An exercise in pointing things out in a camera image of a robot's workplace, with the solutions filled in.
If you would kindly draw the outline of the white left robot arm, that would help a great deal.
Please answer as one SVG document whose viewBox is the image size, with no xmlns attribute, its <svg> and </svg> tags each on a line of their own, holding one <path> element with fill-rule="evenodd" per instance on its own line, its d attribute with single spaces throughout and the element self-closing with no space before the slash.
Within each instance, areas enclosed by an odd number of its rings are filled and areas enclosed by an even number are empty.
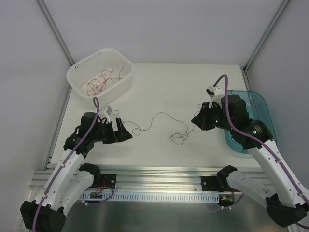
<svg viewBox="0 0 309 232">
<path fill-rule="evenodd" d="M 82 193 L 88 188 L 100 189 L 101 171 L 85 158 L 95 143 L 124 142 L 133 136 L 120 118 L 115 119 L 117 129 L 107 118 L 86 112 L 80 125 L 66 140 L 60 161 L 51 176 L 32 201 L 24 201 L 20 212 L 24 225 L 33 232 L 62 231 L 67 215 Z"/>
</svg>

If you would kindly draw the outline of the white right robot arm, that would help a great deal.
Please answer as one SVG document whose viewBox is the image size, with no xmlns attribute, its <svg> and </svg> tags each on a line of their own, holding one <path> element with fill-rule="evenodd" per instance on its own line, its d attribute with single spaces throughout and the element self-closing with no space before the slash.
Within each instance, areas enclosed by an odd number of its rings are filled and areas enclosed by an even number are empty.
<svg viewBox="0 0 309 232">
<path fill-rule="evenodd" d="M 228 165 L 217 172 L 216 191 L 230 188 L 243 192 L 260 203 L 281 227 L 299 225 L 309 212 L 309 191 L 299 182 L 280 154 L 267 126 L 249 117 L 246 102 L 239 95 L 211 95 L 192 123 L 208 131 L 221 128 L 231 133 L 258 162 L 272 186 L 253 181 Z"/>
</svg>

